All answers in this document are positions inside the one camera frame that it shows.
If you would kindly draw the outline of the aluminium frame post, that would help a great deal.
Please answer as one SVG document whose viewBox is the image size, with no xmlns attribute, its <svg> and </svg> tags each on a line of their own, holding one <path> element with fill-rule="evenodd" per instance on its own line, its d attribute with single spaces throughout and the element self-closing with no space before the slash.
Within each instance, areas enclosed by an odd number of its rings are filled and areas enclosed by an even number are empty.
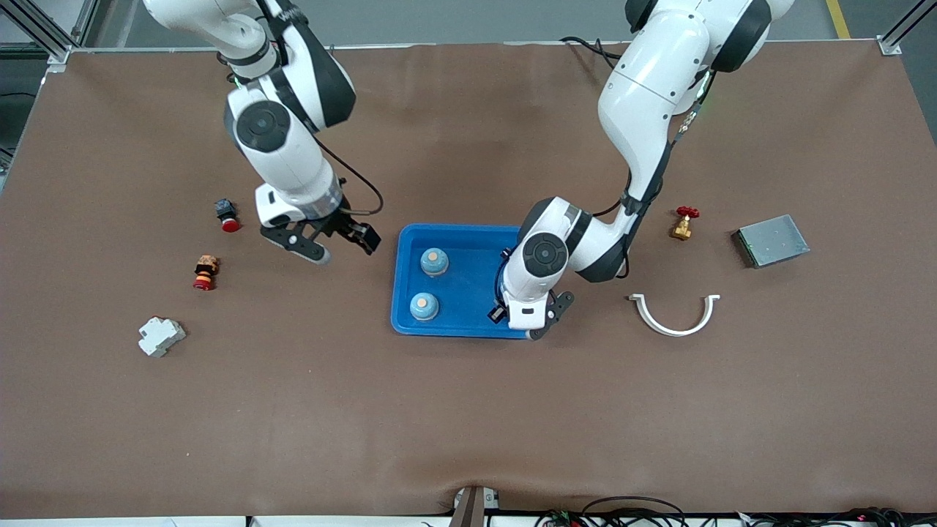
<svg viewBox="0 0 937 527">
<path fill-rule="evenodd" d="M 937 0 L 916 0 L 916 4 L 905 12 L 893 27 L 876 37 L 881 54 L 900 56 L 903 52 L 900 49 L 901 40 L 907 37 L 934 9 L 937 9 Z"/>
<path fill-rule="evenodd" d="M 66 63 L 83 49 L 102 0 L 0 0 L 0 56 L 36 54 Z"/>
</svg>

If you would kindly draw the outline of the red yellow push button switch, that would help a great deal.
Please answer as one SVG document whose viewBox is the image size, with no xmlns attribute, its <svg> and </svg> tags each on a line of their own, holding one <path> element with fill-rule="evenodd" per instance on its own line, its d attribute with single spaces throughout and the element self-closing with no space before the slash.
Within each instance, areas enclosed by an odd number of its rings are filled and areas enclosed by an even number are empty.
<svg viewBox="0 0 937 527">
<path fill-rule="evenodd" d="M 192 287 L 201 291 L 213 291 L 218 272 L 220 272 L 220 260 L 213 255 L 201 255 L 194 270 L 195 279 Z"/>
</svg>

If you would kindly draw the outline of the brown table cover mat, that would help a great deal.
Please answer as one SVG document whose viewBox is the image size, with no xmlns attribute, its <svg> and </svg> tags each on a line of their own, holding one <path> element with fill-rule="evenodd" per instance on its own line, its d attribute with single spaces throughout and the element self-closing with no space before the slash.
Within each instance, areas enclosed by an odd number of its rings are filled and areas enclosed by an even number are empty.
<svg viewBox="0 0 937 527">
<path fill-rule="evenodd" d="M 937 146 L 873 41 L 773 42 L 673 150 L 630 274 L 529 341 L 389 322 L 409 223 L 600 209 L 627 168 L 605 63 L 562 45 L 338 51 L 325 143 L 384 193 L 366 256 L 258 234 L 211 53 L 78 53 L 38 91 L 0 196 L 0 518 L 432 514 L 642 495 L 689 512 L 937 512 Z M 214 203 L 236 206 L 221 230 Z M 670 237 L 676 207 L 692 237 Z M 747 267 L 789 214 L 810 252 Z M 220 260 L 194 289 L 201 255 Z M 663 326 L 647 327 L 630 294 Z M 187 336 L 147 356 L 138 330 Z"/>
</svg>

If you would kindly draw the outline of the blue plastic tray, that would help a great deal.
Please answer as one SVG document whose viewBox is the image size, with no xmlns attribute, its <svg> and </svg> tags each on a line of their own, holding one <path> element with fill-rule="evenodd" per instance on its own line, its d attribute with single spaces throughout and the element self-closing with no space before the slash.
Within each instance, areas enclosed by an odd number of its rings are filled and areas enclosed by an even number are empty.
<svg viewBox="0 0 937 527">
<path fill-rule="evenodd" d="M 525 340 L 524 330 L 512 330 L 506 321 L 492 323 L 496 307 L 494 280 L 501 253 L 516 245 L 516 225 L 413 223 L 399 234 L 389 320 L 398 333 L 415 336 L 506 338 Z M 441 250 L 448 257 L 445 273 L 431 277 L 422 270 L 422 254 Z M 431 294 L 438 310 L 420 321 L 411 314 L 411 300 Z"/>
</svg>

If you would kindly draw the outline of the white circuit breaker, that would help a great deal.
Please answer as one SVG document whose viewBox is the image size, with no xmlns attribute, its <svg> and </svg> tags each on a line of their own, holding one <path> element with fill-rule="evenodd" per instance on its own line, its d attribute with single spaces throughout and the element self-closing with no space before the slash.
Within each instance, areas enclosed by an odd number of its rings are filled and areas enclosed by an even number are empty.
<svg viewBox="0 0 937 527">
<path fill-rule="evenodd" d="M 151 317 L 139 330 L 140 340 L 138 347 L 147 356 L 158 358 L 164 356 L 170 347 L 180 343 L 187 333 L 177 321 Z"/>
</svg>

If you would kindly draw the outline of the silver metal box module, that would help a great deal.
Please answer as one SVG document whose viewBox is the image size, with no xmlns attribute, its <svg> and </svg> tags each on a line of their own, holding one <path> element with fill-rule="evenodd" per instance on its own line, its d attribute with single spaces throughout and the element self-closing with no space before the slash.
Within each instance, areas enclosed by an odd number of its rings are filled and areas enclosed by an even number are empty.
<svg viewBox="0 0 937 527">
<path fill-rule="evenodd" d="M 810 252 L 789 214 L 741 227 L 731 234 L 740 256 L 750 268 L 775 266 Z"/>
</svg>

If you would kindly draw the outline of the metal table edge bracket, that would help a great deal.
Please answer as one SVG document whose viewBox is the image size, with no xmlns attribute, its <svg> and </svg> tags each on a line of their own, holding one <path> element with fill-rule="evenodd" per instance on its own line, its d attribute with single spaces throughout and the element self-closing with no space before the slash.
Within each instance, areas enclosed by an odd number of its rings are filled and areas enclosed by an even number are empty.
<svg viewBox="0 0 937 527">
<path fill-rule="evenodd" d="M 463 487 L 454 505 L 448 527 L 494 527 L 491 513 L 501 510 L 499 492 L 489 487 Z"/>
</svg>

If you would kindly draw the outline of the white semicircular pipe clamp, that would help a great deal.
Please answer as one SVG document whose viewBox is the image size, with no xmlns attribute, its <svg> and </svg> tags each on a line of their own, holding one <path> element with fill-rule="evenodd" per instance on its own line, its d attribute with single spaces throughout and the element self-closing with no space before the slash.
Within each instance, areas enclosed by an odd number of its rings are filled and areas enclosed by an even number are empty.
<svg viewBox="0 0 937 527">
<path fill-rule="evenodd" d="M 719 294 L 712 294 L 712 296 L 706 296 L 703 298 L 703 311 L 702 315 L 697 321 L 697 324 L 693 327 L 686 329 L 675 329 L 663 326 L 653 315 L 650 313 L 649 306 L 646 303 L 646 297 L 643 294 L 630 294 L 628 296 L 630 302 L 635 304 L 637 313 L 641 317 L 643 323 L 649 327 L 651 330 L 658 334 L 663 334 L 666 337 L 688 337 L 690 334 L 699 333 L 703 328 L 709 324 L 712 320 L 712 316 L 715 310 L 715 303 L 717 300 L 721 300 L 722 297 Z"/>
</svg>

